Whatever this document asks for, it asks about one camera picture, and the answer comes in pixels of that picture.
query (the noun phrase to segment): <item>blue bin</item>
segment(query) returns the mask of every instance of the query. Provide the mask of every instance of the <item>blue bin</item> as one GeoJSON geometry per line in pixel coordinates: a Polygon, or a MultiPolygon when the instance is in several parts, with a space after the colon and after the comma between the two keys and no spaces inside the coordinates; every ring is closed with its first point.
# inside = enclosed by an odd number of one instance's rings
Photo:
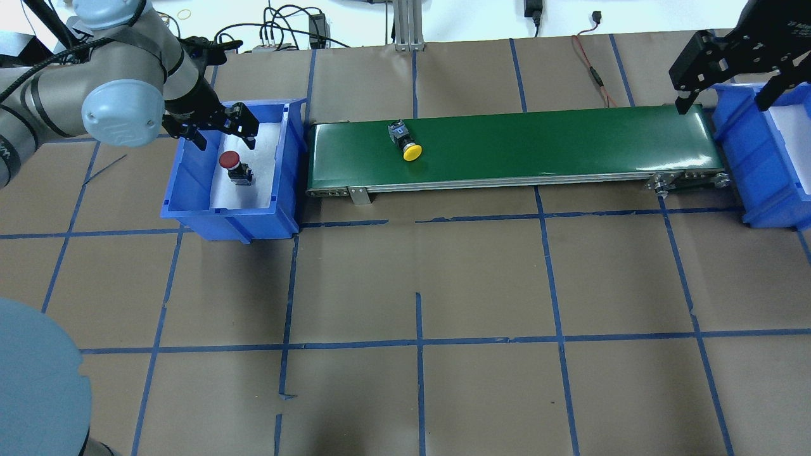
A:
{"type": "MultiPolygon", "coordinates": [[[[755,106],[763,84],[716,84],[718,108],[713,114],[740,198],[746,207],[744,222],[753,228],[811,228],[811,195],[804,189],[792,164],[772,112],[755,106]]],[[[811,118],[811,86],[801,84],[773,105],[801,105],[811,118]]],[[[811,154],[811,144],[805,144],[811,154]]]]}
{"type": "Polygon", "coordinates": [[[260,123],[280,123],[276,147],[270,205],[256,209],[211,207],[214,170],[223,133],[202,131],[208,146],[201,151],[180,139],[172,174],[166,188],[161,217],[174,218],[209,241],[252,239],[288,239],[298,233],[294,219],[298,161],[306,146],[303,136],[301,105],[298,100],[244,101],[260,123]]]}

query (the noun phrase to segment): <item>conveyor belt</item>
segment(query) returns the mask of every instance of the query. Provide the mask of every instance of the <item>conveyor belt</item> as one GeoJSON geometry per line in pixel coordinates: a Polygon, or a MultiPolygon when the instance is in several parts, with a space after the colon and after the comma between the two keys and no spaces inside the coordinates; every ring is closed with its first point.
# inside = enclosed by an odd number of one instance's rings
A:
{"type": "Polygon", "coordinates": [[[424,152],[406,162],[388,121],[313,127],[310,196],[648,179],[723,169],[702,108],[673,106],[406,120],[424,152]]]}

